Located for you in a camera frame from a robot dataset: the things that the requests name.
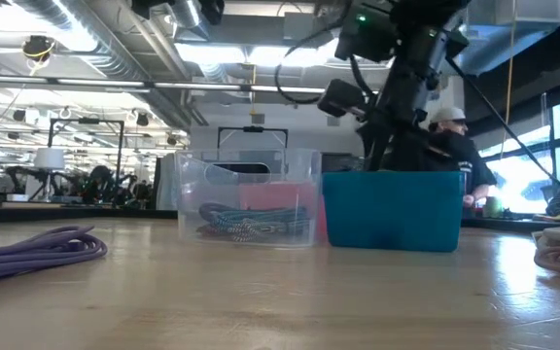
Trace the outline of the teal plastic bin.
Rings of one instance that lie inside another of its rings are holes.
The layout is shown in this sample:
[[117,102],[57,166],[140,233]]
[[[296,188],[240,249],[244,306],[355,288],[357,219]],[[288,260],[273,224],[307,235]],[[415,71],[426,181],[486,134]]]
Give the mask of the teal plastic bin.
[[458,171],[325,173],[329,242],[344,248],[453,252],[464,185]]

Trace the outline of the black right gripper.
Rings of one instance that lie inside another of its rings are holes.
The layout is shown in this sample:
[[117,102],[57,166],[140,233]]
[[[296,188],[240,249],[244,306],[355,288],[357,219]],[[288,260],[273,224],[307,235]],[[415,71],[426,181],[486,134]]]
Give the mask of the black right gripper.
[[356,55],[373,62],[394,60],[388,78],[374,93],[356,73],[356,83],[367,95],[364,123],[356,130],[364,149],[364,170],[369,171],[374,144],[374,170],[381,168],[394,129],[415,126],[426,119],[428,94],[439,84],[440,65],[454,46],[450,32],[441,27],[365,29],[356,40]]

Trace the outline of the tall black frame stand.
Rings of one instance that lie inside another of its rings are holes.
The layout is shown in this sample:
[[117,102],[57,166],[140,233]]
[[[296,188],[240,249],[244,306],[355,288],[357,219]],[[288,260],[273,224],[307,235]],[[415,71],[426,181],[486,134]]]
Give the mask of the tall black frame stand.
[[49,128],[49,134],[48,134],[48,143],[47,143],[47,147],[48,148],[52,148],[53,147],[53,138],[55,137],[55,131],[54,131],[54,127],[57,123],[79,123],[79,124],[101,124],[101,123],[105,123],[105,124],[116,124],[120,127],[120,130],[116,133],[117,136],[119,137],[119,144],[118,144],[118,152],[117,152],[117,166],[116,166],[116,177],[112,186],[112,193],[111,193],[111,206],[113,208],[116,208],[117,204],[114,203],[114,199],[116,198],[117,194],[118,194],[118,188],[119,186],[119,180],[121,178],[121,165],[122,165],[122,158],[123,158],[123,139],[124,139],[124,121],[114,121],[114,120],[102,120],[99,118],[90,118],[90,117],[80,117],[80,118],[76,118],[76,119],[63,119],[63,118],[56,118],[56,119],[50,119],[50,128]]

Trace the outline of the round silver air duct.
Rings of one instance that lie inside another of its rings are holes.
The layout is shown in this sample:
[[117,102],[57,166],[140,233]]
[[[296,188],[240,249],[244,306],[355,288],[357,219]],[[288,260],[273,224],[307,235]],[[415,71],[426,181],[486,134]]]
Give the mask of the round silver air duct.
[[167,0],[169,14],[178,26],[194,28],[201,24],[201,5],[198,0]]

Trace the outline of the long ceiling light bar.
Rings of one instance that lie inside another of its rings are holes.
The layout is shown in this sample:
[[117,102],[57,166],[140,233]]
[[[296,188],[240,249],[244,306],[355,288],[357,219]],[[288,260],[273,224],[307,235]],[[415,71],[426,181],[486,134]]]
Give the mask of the long ceiling light bar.
[[124,90],[150,90],[152,88],[172,88],[201,91],[241,91],[241,92],[278,92],[274,86],[245,85],[245,84],[211,84],[211,83],[183,83],[183,82],[144,82],[119,80],[71,79],[56,77],[31,77],[0,75],[0,84],[27,84],[45,86],[66,86],[85,88],[115,88]]

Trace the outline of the clear plastic bin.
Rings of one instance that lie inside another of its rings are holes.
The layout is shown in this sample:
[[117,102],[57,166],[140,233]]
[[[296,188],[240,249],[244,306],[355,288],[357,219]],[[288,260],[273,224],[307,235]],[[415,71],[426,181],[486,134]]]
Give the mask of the clear plastic bin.
[[308,149],[193,150],[176,155],[178,230],[202,242],[302,248],[315,221],[304,206],[242,209],[239,186],[321,180],[322,155]]

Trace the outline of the green cup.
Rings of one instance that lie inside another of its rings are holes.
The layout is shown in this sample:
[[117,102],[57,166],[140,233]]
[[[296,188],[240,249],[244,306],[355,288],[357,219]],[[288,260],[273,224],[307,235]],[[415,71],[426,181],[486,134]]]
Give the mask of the green cup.
[[488,196],[482,208],[484,218],[498,219],[503,216],[502,201],[496,196]]

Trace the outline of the white shade table lamp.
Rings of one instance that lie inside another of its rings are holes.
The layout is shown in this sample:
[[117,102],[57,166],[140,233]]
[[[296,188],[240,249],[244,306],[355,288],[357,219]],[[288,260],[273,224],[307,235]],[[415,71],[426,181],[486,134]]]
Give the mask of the white shade table lamp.
[[47,179],[43,188],[42,201],[50,202],[54,172],[65,169],[64,151],[53,147],[40,148],[34,158],[34,166],[47,172]]

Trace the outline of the low black frame stand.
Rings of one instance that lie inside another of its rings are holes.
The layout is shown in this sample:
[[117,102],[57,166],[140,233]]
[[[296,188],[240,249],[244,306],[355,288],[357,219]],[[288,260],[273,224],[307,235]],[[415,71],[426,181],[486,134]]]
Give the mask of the low black frame stand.
[[289,130],[259,125],[220,126],[217,130],[218,149],[286,149]]

